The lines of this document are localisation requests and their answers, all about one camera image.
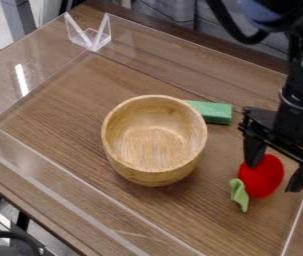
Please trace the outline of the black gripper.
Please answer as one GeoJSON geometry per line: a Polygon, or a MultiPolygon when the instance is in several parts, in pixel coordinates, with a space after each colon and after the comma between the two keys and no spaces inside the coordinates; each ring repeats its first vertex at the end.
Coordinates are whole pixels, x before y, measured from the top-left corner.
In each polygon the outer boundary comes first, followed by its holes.
{"type": "Polygon", "coordinates": [[[255,168],[267,147],[295,160],[301,165],[289,180],[286,192],[298,193],[303,190],[303,94],[282,89],[279,99],[277,111],[243,108],[239,130],[245,136],[245,162],[255,168]]]}

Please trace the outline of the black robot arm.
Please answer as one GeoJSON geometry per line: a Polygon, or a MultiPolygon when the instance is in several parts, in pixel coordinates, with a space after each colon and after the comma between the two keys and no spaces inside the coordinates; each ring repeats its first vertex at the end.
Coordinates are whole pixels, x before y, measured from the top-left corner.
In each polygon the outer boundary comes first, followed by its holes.
{"type": "Polygon", "coordinates": [[[303,190],[303,0],[239,0],[245,16],[258,28],[247,36],[241,31],[222,0],[206,0],[216,20],[230,36],[243,44],[262,42],[273,33],[289,40],[289,75],[279,90],[275,111],[246,107],[239,130],[243,134],[245,162],[261,165],[267,148],[299,163],[286,190],[303,190]]]}

